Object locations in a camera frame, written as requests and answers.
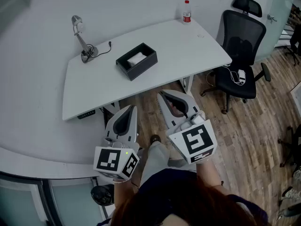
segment white cable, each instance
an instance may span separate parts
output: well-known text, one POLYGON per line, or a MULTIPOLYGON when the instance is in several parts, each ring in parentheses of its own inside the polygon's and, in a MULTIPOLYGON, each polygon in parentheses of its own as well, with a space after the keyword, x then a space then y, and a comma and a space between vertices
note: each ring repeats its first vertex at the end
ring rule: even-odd
POLYGON ((209 85, 214 86, 214 85, 210 84, 210 83, 208 82, 208 79, 207 79, 208 75, 211 74, 212 72, 213 72, 213 71, 211 71, 211 72, 209 72, 209 73, 207 74, 207 76, 206 76, 206 81, 207 81, 207 83, 208 83, 209 85))
POLYGON ((235 72, 235 71, 231 71, 228 67, 226 67, 226 66, 223 66, 224 68, 226 68, 226 69, 228 69, 229 70, 229 72, 230 72, 230 75, 231 75, 231 79, 232 79, 232 81, 234 82, 234 83, 236 83, 237 85, 244 85, 245 83, 246 83, 246 80, 245 80, 245 82, 242 84, 242 83, 240 83, 240 82, 236 82, 235 80, 234 80, 234 78, 233 78, 233 74, 232 73, 235 73, 236 74, 236 76, 238 77, 238 79, 239 79, 239 76, 238 76, 238 74, 235 72))

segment desk lamp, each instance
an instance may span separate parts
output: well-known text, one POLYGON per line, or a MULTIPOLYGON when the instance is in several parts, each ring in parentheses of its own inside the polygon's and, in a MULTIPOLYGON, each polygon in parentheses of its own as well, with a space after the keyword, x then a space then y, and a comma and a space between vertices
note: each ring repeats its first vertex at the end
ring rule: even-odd
POLYGON ((90 44, 86 44, 85 41, 80 36, 79 33, 84 31, 84 24, 83 24, 82 19, 79 16, 74 15, 74 16, 72 16, 71 20, 72 20, 72 24, 73 24, 74 36, 76 36, 78 38, 78 40, 83 48, 83 51, 81 52, 81 60, 84 63, 87 63, 97 56, 98 50, 96 47, 94 47, 90 44))

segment glass panel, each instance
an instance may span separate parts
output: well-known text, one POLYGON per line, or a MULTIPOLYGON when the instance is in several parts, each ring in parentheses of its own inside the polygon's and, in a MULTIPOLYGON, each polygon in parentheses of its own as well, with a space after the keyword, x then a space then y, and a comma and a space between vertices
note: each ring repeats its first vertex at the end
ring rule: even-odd
POLYGON ((0 186, 0 218, 8 226, 45 226, 36 212, 31 191, 8 189, 0 186))
POLYGON ((95 226, 105 220, 91 197, 92 188, 92 183, 52 187, 64 226, 95 226))
POLYGON ((268 57, 278 42, 292 8, 293 0, 271 0, 270 16, 277 21, 267 20, 267 32, 259 46, 259 58, 268 57))

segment brown shoe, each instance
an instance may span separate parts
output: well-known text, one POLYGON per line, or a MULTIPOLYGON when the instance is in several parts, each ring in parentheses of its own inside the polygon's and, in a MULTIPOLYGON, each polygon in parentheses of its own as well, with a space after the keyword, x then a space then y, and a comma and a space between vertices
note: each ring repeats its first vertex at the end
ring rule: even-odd
POLYGON ((150 137, 150 144, 153 144, 155 141, 161 142, 161 138, 158 135, 152 135, 150 137))

